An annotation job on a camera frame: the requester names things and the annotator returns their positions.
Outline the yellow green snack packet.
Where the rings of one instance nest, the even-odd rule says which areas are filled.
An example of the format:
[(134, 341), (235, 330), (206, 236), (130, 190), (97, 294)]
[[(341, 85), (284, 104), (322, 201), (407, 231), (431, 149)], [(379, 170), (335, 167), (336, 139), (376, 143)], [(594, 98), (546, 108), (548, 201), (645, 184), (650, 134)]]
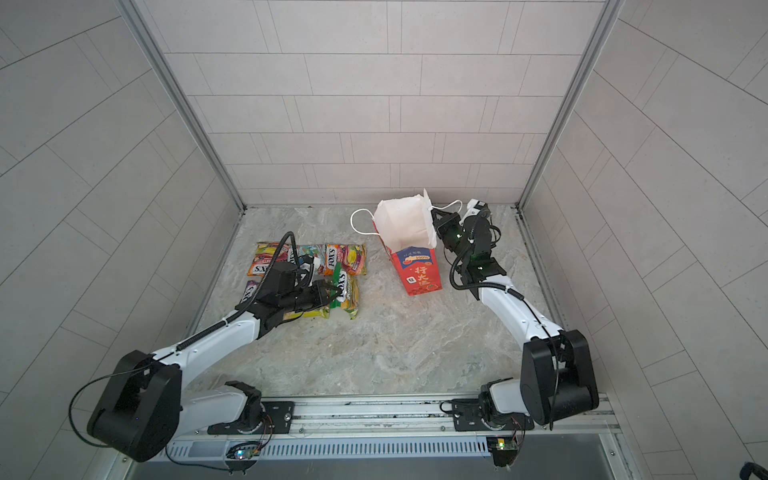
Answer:
[(304, 311), (289, 311), (283, 315), (284, 321), (302, 319), (302, 318), (329, 318), (331, 308), (329, 306), (323, 306), (312, 310)]

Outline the green Fox's candy bag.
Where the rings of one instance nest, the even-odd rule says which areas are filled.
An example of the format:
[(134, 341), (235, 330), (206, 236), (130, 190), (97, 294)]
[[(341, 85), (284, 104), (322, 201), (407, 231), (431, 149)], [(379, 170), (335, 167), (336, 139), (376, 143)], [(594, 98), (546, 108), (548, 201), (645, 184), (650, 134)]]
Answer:
[(333, 285), (339, 295), (332, 300), (330, 308), (340, 308), (348, 314), (351, 320), (355, 320), (359, 313), (360, 303), (358, 278), (341, 269), (334, 273)]

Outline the red paper gift bag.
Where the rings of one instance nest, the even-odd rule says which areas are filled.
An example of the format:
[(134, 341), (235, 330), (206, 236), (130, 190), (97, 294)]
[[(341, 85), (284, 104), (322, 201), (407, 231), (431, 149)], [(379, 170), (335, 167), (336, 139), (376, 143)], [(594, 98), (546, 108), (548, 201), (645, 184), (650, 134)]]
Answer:
[(442, 289), (432, 214), (459, 213), (462, 207), (459, 199), (435, 206), (423, 190), (409, 197), (382, 200), (374, 212), (357, 209), (349, 223), (355, 233), (379, 238), (406, 293), (416, 296)]

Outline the teal snack packet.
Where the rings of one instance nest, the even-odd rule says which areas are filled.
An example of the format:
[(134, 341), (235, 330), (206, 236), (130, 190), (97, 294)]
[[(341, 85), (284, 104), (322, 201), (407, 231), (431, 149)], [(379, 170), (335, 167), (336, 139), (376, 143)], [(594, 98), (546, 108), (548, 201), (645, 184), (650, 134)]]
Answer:
[(326, 247), (324, 244), (298, 245), (296, 251), (298, 253), (300, 264), (309, 263), (309, 257), (312, 258), (311, 262), (313, 264), (325, 264)]

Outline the orange snack packet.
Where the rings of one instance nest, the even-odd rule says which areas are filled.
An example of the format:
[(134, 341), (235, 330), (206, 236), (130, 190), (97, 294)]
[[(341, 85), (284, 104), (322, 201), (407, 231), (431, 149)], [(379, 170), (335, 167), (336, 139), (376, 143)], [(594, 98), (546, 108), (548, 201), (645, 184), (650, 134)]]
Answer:
[(367, 249), (365, 244), (326, 244), (324, 274), (332, 275), (337, 265), (352, 276), (366, 275)]

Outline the purple snack packet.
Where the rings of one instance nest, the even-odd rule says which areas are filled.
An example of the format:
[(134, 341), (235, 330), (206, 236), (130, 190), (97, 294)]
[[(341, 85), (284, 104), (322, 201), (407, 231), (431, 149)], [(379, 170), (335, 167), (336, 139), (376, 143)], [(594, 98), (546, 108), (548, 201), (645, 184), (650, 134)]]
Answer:
[(255, 280), (248, 280), (245, 286), (245, 290), (243, 292), (241, 303), (249, 300), (253, 296), (253, 294), (256, 292), (259, 285), (260, 283)]

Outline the red orange Fox's candy bag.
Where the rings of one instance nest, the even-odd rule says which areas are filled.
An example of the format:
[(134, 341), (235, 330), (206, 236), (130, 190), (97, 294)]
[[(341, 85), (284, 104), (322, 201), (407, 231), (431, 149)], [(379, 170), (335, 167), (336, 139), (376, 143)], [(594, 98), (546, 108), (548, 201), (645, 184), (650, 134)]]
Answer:
[[(259, 242), (256, 246), (256, 251), (247, 271), (249, 277), (263, 277), (269, 269), (270, 262), (276, 256), (275, 252), (278, 247), (277, 242)], [(291, 255), (291, 246), (283, 245), (280, 249), (277, 257), (277, 262), (288, 261)]]

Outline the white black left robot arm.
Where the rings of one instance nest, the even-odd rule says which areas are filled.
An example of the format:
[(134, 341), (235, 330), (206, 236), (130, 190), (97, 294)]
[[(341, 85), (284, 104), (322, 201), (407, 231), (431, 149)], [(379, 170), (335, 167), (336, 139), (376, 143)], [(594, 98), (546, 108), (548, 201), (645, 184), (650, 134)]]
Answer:
[(311, 274), (310, 268), (278, 262), (257, 290), (219, 322), (152, 353), (134, 350), (124, 355), (105, 378), (107, 385), (86, 426), (88, 435), (103, 447), (145, 462), (176, 437), (196, 430), (267, 430), (262, 394), (254, 386), (228, 381), (188, 397), (182, 392), (230, 353), (342, 295), (342, 287)]

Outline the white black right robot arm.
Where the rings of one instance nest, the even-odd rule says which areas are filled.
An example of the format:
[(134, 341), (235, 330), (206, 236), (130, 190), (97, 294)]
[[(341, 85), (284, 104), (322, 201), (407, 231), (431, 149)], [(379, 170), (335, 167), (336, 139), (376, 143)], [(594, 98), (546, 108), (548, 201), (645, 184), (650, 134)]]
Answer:
[(522, 349), (518, 379), (487, 383), (478, 396), (480, 418), (490, 429), (523, 429), (526, 421), (551, 427), (596, 409), (599, 392), (588, 341), (541, 314), (516, 289), (492, 251), (500, 240), (488, 206), (465, 215), (431, 212), (444, 248), (454, 255), (451, 286), (467, 291), (493, 312)]

